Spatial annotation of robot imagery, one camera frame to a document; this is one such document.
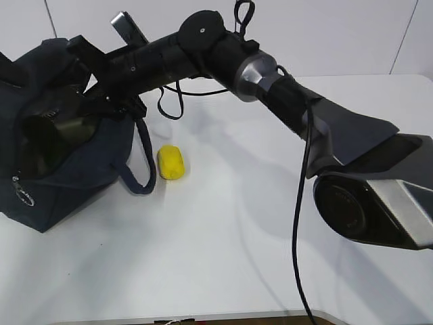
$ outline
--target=navy blue bag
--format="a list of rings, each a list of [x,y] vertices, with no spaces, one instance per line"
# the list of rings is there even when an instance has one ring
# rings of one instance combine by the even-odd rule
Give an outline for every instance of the navy blue bag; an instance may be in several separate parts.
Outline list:
[[[73,110],[86,99],[83,92],[90,73],[67,52],[67,42],[46,40],[15,62],[0,54],[0,212],[40,232],[71,214],[119,176],[135,194],[149,194],[156,182],[152,144],[141,118],[134,121],[126,114],[120,121],[77,119],[84,131],[72,137],[84,137],[86,130],[93,130],[85,141],[80,139],[79,145],[59,142],[57,131],[50,125],[43,134],[31,127],[26,134],[23,124],[29,122],[31,126],[29,117],[56,121],[75,114]],[[139,184],[127,167],[135,125],[150,168],[146,186]],[[47,159],[29,159],[36,150],[29,134],[48,139],[48,150],[64,150],[62,160],[50,161],[47,167]]]

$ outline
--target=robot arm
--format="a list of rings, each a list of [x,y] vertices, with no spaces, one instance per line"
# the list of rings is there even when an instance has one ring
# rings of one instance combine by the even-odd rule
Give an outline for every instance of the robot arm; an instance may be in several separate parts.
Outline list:
[[[430,137],[399,134],[392,123],[355,114],[279,74],[275,59],[226,30],[218,12],[197,12],[151,43],[127,13],[112,24],[126,47],[104,54],[82,36],[69,44],[101,96],[121,103],[184,78],[211,77],[243,101],[260,100],[303,139],[308,100],[314,130],[307,177],[317,176],[315,202],[328,225],[358,242],[433,247]]]

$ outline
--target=metal bracket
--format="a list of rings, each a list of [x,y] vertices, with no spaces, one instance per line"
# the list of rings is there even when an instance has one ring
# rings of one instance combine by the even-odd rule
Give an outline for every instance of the metal bracket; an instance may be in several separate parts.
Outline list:
[[[127,45],[141,47],[149,43],[127,12],[119,12],[111,21],[111,25]]]

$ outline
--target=white table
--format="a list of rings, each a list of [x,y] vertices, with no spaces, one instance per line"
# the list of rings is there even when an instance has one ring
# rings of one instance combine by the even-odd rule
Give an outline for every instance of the white table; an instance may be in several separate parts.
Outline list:
[[[433,135],[433,83],[416,75],[299,81],[356,112]],[[218,87],[185,81],[185,90]],[[0,218],[0,324],[141,324],[304,314],[289,255],[304,143],[259,103],[185,98],[158,115],[144,95],[155,152],[179,146],[187,175],[146,197],[117,183],[46,234]],[[164,99],[177,110],[176,97]],[[147,172],[135,142],[132,169]],[[302,281],[315,314],[349,324],[433,322],[433,252],[346,240],[316,211],[300,221]]]

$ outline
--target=black strap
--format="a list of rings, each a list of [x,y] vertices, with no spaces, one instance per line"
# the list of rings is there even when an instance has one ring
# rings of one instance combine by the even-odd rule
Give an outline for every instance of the black strap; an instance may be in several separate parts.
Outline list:
[[[161,90],[161,97],[158,100],[158,111],[161,113],[161,115],[163,117],[169,118],[170,120],[179,120],[183,116],[183,108],[184,108],[184,105],[183,105],[183,96],[182,96],[182,90],[181,90],[181,84],[179,83],[179,81],[176,81],[176,93],[177,93],[177,97],[179,97],[179,105],[181,107],[181,114],[179,116],[173,116],[173,115],[167,114],[162,109],[161,99],[164,96],[164,88],[160,87],[160,90]]]
[[[126,186],[134,194],[150,194],[155,188],[156,184],[156,165],[153,156],[152,143],[150,141],[149,131],[143,119],[135,121],[140,135],[141,143],[143,144],[144,154],[149,164],[150,177],[146,186],[142,186],[135,178],[133,172],[129,169],[125,161],[116,159],[112,164],[123,179]]]
[[[240,20],[239,9],[240,9],[241,5],[243,5],[244,3],[249,4],[248,11],[245,14],[244,20]],[[246,27],[250,23],[253,15],[254,15],[255,9],[256,9],[256,5],[254,4],[254,2],[252,2],[252,0],[237,0],[236,1],[236,4],[235,4],[235,21],[240,25],[239,35],[242,39],[244,39],[244,37],[245,37]]]

